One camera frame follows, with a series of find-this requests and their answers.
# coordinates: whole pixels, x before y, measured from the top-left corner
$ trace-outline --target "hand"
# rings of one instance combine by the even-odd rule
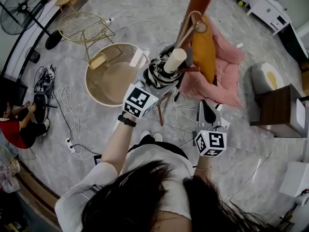
[[[32,106],[28,107],[29,112],[34,113],[34,111],[37,109],[37,104],[33,103]]]
[[[23,109],[30,106],[30,101],[26,101],[26,103],[22,106]]]

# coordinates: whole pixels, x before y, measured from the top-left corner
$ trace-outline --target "pink blanket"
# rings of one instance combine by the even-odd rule
[[[237,96],[238,72],[244,53],[221,35],[209,17],[208,21],[216,50],[217,86],[208,83],[201,72],[186,72],[179,91],[198,100],[210,98],[217,103],[240,108],[242,104]]]

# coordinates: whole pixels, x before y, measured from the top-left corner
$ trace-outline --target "fan base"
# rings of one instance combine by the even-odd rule
[[[45,48],[47,50],[53,49],[58,43],[61,41],[62,35],[59,33],[59,31],[53,32],[45,43]]]

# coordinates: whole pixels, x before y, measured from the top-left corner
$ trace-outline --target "white sneaker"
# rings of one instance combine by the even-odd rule
[[[140,135],[140,140],[142,140],[147,135],[151,135],[150,131],[144,130]]]
[[[50,121],[49,119],[46,119],[43,123],[45,125],[45,128],[46,128],[46,132],[43,134],[43,136],[46,136],[47,135],[47,131],[48,131],[48,128],[50,126]]]
[[[153,135],[153,137],[156,142],[163,142],[163,137],[160,133],[157,132],[155,135]]]

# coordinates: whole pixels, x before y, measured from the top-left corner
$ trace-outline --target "black pants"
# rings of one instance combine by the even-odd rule
[[[181,155],[184,158],[188,159],[187,155],[179,147],[172,145],[170,143],[166,143],[166,142],[156,142],[155,139],[151,135],[144,136],[138,145],[134,145],[132,148],[129,149],[129,152],[142,145],[158,145],[166,150],[169,150],[175,154]]]
[[[23,109],[18,115],[17,119],[22,121],[28,114],[28,109]],[[20,136],[27,147],[33,146],[36,137],[41,136],[46,132],[44,124],[36,124],[31,120],[28,122],[25,128],[20,130]]]

